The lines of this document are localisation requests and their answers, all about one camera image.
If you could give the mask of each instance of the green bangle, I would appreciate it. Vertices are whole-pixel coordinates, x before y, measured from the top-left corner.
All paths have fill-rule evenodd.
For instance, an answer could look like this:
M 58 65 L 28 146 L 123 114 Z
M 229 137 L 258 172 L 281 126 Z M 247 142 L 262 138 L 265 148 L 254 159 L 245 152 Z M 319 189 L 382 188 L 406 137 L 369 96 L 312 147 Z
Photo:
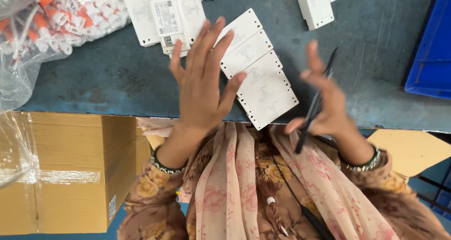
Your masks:
M 354 170 L 354 171 L 358 171 L 358 172 L 367 171 L 369 169 L 375 168 L 378 165 L 379 161 L 380 161 L 381 151 L 379 149 L 377 149 L 375 146 L 373 146 L 373 145 L 371 145 L 371 146 L 374 149 L 373 157 L 371 158 L 371 160 L 369 160 L 369 162 L 367 162 L 367 163 L 365 163 L 363 165 L 360 165 L 360 166 L 350 165 L 349 163 L 347 163 L 346 161 L 344 161 L 341 158 L 341 155 L 340 155 L 340 152 L 339 152 L 338 156 L 340 157 L 340 160 L 341 160 L 341 162 L 343 164 L 342 166 L 344 166 L 346 169 Z
M 176 175 L 176 174 L 181 174 L 183 173 L 183 171 L 185 170 L 185 167 L 181 168 L 181 169 L 170 169 L 167 168 L 165 166 L 163 166 L 158 159 L 156 158 L 156 152 L 158 151 L 158 149 L 161 146 L 157 147 L 155 149 L 155 152 L 153 153 L 153 156 L 150 158 L 150 162 L 152 162 L 152 164 L 155 166 L 155 168 L 157 168 L 158 170 L 166 173 L 166 174 L 171 174 L 171 175 Z

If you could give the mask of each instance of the black cord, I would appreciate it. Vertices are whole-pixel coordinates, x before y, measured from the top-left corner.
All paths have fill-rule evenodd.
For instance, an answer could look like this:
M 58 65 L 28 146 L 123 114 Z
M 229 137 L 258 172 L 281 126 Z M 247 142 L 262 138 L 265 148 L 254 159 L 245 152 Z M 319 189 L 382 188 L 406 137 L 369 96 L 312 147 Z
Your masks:
M 335 240 L 335 238 L 332 235 L 332 233 L 318 220 L 318 218 L 312 213 L 312 211 L 310 211 L 308 208 L 303 206 L 301 204 L 301 202 L 299 202 L 299 200 L 296 197 L 295 193 L 293 192 L 293 190 L 291 189 L 290 185 L 286 181 L 285 176 L 283 175 L 282 171 L 280 170 L 279 164 L 277 164 L 277 162 L 274 159 L 273 155 L 271 155 L 271 157 L 272 157 L 272 160 L 274 161 L 274 163 L 276 164 L 276 167 L 279 170 L 280 175 L 282 176 L 283 180 L 285 181 L 286 186 L 288 187 L 288 189 L 290 190 L 291 194 L 293 195 L 293 197 L 296 199 L 296 201 L 298 202 L 299 206 L 301 207 L 302 214 L 305 215 L 307 220 L 312 224 L 312 226 L 316 229 L 316 231 L 318 231 L 319 235 L 324 240 Z

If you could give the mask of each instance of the blue plastic bin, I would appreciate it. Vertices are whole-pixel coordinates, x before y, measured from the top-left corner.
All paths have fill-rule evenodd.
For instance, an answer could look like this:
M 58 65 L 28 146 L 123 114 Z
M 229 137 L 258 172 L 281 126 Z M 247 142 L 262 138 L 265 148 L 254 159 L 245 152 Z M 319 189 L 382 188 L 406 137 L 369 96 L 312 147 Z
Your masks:
M 451 99 L 451 0 L 436 0 L 404 88 Z

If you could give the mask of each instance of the braid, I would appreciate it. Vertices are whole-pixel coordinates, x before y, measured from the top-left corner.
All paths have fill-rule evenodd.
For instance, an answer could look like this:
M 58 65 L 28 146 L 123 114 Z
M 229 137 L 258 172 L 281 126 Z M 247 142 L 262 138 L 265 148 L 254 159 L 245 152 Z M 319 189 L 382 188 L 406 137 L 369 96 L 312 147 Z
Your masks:
M 256 180 L 257 180 L 257 186 L 258 189 L 260 190 L 260 193 L 262 194 L 263 198 L 264 198 L 264 202 L 266 203 L 269 197 L 276 197 L 276 186 L 274 185 L 274 183 L 271 180 L 266 180 L 265 179 L 265 170 L 260 166 L 260 164 L 258 163 L 258 161 L 260 160 L 260 156 L 258 153 L 258 141 L 255 141 L 255 159 L 256 159 Z M 276 203 L 275 202 L 271 202 L 270 204 L 268 204 L 268 207 L 271 209 L 274 219 L 276 220 L 276 225 L 279 228 L 279 231 L 281 233 L 286 232 L 285 231 L 285 227 L 283 226 L 282 223 L 282 219 L 280 218 L 280 214 L 279 211 L 277 210 L 276 207 Z

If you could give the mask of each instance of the workbench surface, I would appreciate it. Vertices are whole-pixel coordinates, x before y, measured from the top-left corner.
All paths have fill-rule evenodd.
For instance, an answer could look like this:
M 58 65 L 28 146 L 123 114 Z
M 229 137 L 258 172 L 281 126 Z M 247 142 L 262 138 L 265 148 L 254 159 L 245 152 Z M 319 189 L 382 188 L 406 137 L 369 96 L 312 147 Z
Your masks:
M 451 132 L 451 101 L 404 91 L 402 79 L 431 0 L 336 0 L 335 21 L 308 31 L 297 0 L 203 1 L 207 18 L 227 24 L 253 8 L 300 104 L 276 120 L 306 115 L 314 90 L 298 80 L 304 47 L 319 40 L 328 59 L 342 41 L 334 77 L 359 127 Z M 132 25 L 42 64 L 31 99 L 19 110 L 176 118 L 178 87 L 161 46 L 142 47 Z M 221 89 L 226 78 L 221 77 Z M 225 120 L 248 121 L 238 103 Z

